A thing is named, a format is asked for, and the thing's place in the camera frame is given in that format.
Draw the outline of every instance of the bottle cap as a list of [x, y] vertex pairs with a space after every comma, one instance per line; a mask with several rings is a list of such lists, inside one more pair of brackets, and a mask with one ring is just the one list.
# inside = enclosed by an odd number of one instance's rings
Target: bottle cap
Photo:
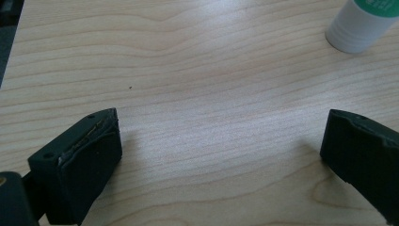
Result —
[[355, 0], [348, 0], [329, 26], [326, 38], [338, 50], [361, 53], [398, 19], [376, 16], [363, 10]]

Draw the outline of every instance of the plastic bottle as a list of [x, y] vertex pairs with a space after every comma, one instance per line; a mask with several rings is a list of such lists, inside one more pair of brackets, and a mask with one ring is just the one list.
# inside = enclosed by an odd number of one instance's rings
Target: plastic bottle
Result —
[[346, 53], [363, 52], [399, 20], [399, 0], [348, 0], [326, 32]]

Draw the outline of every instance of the black plastic part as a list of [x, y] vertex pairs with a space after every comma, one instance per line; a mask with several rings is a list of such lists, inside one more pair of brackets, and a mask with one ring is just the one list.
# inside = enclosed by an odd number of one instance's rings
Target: black plastic part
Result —
[[28, 172], [23, 178], [24, 189], [29, 199], [30, 209], [36, 220], [39, 220], [45, 214], [45, 194], [41, 185], [38, 185], [32, 176], [32, 172]]
[[0, 202], [0, 225], [39, 226], [31, 212], [20, 174], [0, 172]]
[[81, 224], [121, 155], [117, 110], [111, 108], [83, 118], [30, 156], [49, 222]]
[[0, 0], [0, 27], [17, 25], [24, 0]]
[[332, 109], [320, 152], [341, 179], [399, 225], [399, 134], [361, 115]]

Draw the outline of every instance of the light wood surface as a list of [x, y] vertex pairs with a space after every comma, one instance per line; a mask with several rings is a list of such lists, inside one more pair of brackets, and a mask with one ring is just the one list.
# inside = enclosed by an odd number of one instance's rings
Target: light wood surface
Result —
[[320, 161], [331, 108], [399, 130], [399, 26], [360, 55], [344, 0], [25, 1], [0, 170], [116, 107], [123, 158], [85, 225], [385, 225]]

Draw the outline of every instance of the wood grain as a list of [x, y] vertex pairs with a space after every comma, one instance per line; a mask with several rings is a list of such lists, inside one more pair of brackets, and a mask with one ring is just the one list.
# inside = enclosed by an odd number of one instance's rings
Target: wood grain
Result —
[[123, 158], [83, 225], [385, 225], [318, 153], [331, 108], [399, 130], [399, 27], [341, 53], [324, 32], [343, 4], [26, 1], [0, 170], [26, 174], [30, 154], [114, 106]]

